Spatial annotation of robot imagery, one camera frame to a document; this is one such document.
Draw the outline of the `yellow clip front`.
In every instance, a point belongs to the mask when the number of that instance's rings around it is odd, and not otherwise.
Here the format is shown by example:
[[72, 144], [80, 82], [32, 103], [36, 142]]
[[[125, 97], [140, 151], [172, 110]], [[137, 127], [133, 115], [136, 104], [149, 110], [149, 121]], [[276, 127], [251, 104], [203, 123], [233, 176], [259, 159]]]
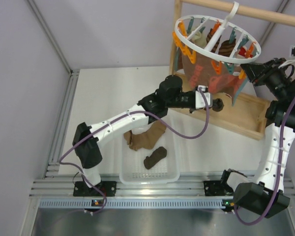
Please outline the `yellow clip front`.
[[238, 75], [239, 79], [245, 79], [246, 78], [246, 73], [245, 71], [242, 69]]

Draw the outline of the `white round clip hanger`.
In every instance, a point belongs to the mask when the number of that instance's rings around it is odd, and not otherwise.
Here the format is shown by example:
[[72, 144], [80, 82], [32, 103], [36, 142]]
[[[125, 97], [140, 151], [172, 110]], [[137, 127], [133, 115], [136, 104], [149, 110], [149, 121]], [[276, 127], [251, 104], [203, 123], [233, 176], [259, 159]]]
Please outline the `white round clip hanger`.
[[[262, 50], [257, 40], [241, 27], [233, 24], [230, 20], [239, 13], [239, 3], [234, 2], [231, 4], [231, 9], [228, 15], [224, 19], [205, 15], [187, 15], [180, 17], [176, 20], [173, 32], [173, 39], [175, 45], [179, 47], [184, 55], [187, 55], [192, 63], [195, 62], [196, 54], [201, 54], [207, 58], [216, 62], [240, 65], [254, 62], [260, 56]], [[187, 20], [200, 20], [200, 24], [195, 27], [190, 33], [187, 33], [184, 23]], [[214, 23], [212, 28], [212, 37], [202, 48], [192, 42], [192, 38], [203, 29], [207, 23]], [[217, 53], [213, 53], [213, 47], [217, 43], [218, 39], [222, 37], [222, 34], [226, 29], [231, 29], [230, 40], [234, 41], [236, 33], [239, 33], [239, 37], [236, 41], [234, 48], [229, 56], [222, 56]]]

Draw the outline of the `dark brown sock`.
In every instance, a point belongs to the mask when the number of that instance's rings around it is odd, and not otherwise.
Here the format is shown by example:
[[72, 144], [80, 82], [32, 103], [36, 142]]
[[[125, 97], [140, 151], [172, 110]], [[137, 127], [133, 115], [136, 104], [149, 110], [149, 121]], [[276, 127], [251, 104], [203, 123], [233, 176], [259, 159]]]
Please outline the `dark brown sock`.
[[215, 112], [220, 112], [224, 108], [224, 103], [221, 98], [216, 98], [212, 101], [212, 110]]
[[159, 147], [155, 151], [153, 151], [153, 153], [150, 156], [146, 156], [146, 158], [144, 159], [144, 167], [147, 170], [150, 170], [166, 156], [167, 150], [164, 147]]

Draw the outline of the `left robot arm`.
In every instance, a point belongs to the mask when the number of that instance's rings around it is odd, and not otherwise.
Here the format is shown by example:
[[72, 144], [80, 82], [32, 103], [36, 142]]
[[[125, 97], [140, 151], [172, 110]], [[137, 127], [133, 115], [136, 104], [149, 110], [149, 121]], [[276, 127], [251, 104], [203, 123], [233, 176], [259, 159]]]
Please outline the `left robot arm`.
[[209, 109], [219, 112], [223, 110], [224, 104], [220, 98], [214, 99], [206, 86], [196, 86], [193, 90], [183, 92], [182, 78], [169, 75], [155, 92], [143, 97], [126, 112], [93, 125], [80, 123], [72, 147], [82, 166], [80, 172], [85, 191], [90, 195], [97, 195], [101, 191], [98, 171], [98, 165], [103, 159], [101, 148], [116, 136], [159, 122], [178, 136], [188, 139], [188, 136], [178, 133], [163, 121], [170, 108], [189, 109], [191, 113]]

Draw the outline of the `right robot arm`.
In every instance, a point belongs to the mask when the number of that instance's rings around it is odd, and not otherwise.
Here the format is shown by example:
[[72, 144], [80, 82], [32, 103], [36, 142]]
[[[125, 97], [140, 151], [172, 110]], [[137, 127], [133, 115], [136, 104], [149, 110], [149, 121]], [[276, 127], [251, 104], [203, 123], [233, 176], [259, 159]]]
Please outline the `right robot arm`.
[[259, 215], [250, 225], [280, 213], [290, 203], [290, 198], [284, 195], [283, 178], [295, 139], [295, 79], [285, 73], [288, 67], [294, 73], [292, 63], [285, 58], [274, 58], [265, 63], [241, 65], [254, 86], [266, 86], [276, 98], [265, 114], [265, 143], [253, 179], [228, 169], [219, 183], [222, 193], [233, 195], [236, 215], [242, 208]]

